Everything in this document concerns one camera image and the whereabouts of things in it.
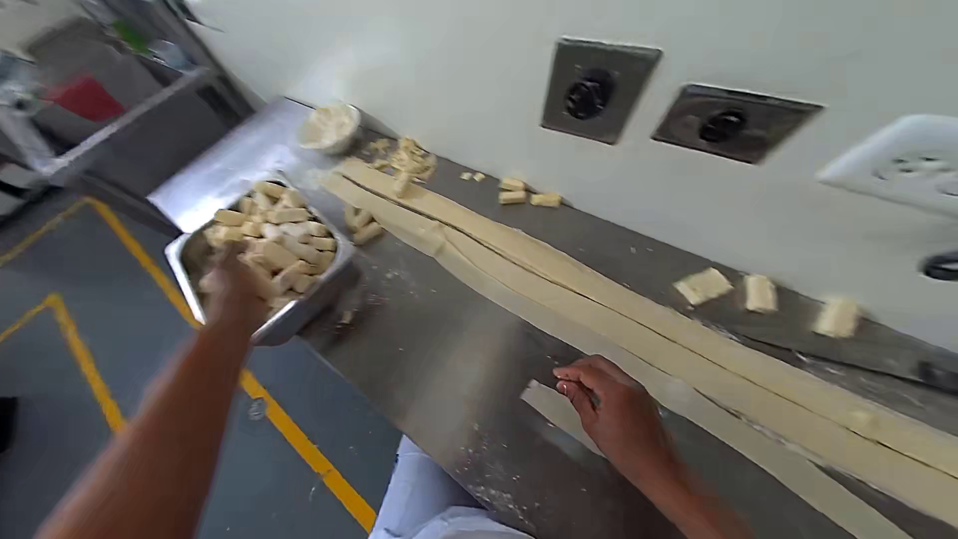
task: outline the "stainless steel counter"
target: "stainless steel counter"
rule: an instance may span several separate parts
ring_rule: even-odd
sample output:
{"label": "stainless steel counter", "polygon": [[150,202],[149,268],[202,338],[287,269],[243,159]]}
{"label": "stainless steel counter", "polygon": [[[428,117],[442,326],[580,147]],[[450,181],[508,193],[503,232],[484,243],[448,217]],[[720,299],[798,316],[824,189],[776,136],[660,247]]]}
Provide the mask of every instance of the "stainless steel counter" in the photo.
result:
{"label": "stainless steel counter", "polygon": [[[278,168],[317,209],[342,224],[341,202],[304,174],[311,168],[332,168],[338,160],[300,150],[293,140],[308,113],[307,107],[289,100],[270,105],[150,199],[191,231],[239,192],[236,180]],[[714,265],[566,206],[499,206],[495,180],[462,181],[458,177],[464,170],[441,159],[429,188],[521,228],[664,305],[682,306],[670,286],[675,279]],[[362,247],[356,262],[363,274],[358,288],[345,294],[333,312],[314,320],[302,332],[303,339],[499,518],[541,538],[678,536],[604,459],[519,400],[531,378],[553,385],[551,369],[574,361],[580,351],[488,301],[388,234]],[[763,318],[761,326],[741,316],[734,297],[690,315],[731,329],[746,344],[850,390],[958,432],[958,405],[948,395],[886,375],[800,359],[806,356],[793,350],[863,362],[878,351],[886,361],[921,357],[944,365],[953,361],[951,354],[873,323],[866,324],[858,345],[845,343],[837,352],[830,350],[830,343],[807,335],[806,318],[816,304],[797,293],[781,292],[791,317]],[[351,323],[337,323],[340,313],[353,309]],[[758,536],[848,536],[721,441],[667,410],[663,416],[690,465]],[[955,531],[858,481],[830,473],[915,537]]]}

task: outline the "forearm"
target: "forearm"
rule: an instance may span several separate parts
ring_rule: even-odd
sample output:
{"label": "forearm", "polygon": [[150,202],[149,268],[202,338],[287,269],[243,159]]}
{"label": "forearm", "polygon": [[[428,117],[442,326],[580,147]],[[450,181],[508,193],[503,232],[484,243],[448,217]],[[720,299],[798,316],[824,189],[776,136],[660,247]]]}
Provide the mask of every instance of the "forearm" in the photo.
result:
{"label": "forearm", "polygon": [[237,324],[200,330],[37,537],[192,537],[248,347]]}
{"label": "forearm", "polygon": [[689,539],[751,537],[738,516],[726,510],[681,463],[643,474],[632,472],[627,478]]}

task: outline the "white outlet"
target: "white outlet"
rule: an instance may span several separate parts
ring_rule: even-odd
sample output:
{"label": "white outlet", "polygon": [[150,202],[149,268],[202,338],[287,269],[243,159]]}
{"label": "white outlet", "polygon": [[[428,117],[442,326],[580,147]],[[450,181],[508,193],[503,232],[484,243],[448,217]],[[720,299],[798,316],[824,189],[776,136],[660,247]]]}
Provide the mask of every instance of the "white outlet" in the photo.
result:
{"label": "white outlet", "polygon": [[958,118],[903,116],[817,177],[862,195],[958,217]]}

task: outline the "person's left hand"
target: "person's left hand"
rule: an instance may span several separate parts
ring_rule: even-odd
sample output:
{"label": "person's left hand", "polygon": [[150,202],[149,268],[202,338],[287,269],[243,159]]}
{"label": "person's left hand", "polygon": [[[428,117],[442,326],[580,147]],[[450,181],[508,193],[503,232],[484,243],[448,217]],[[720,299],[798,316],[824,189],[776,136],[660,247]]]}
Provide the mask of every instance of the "person's left hand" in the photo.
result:
{"label": "person's left hand", "polygon": [[266,317],[265,301],[257,295],[256,276],[237,258],[242,245],[228,242],[219,254],[213,269],[208,323],[234,326],[250,335]]}

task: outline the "bowl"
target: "bowl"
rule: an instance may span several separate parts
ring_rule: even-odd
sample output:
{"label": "bowl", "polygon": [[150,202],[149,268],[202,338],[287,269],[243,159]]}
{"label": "bowl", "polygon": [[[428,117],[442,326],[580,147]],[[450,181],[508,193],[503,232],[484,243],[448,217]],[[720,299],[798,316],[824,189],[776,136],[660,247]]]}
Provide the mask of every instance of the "bowl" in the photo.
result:
{"label": "bowl", "polygon": [[359,133],[359,109],[346,103],[320,106],[300,126],[301,148],[335,155],[345,152]]}

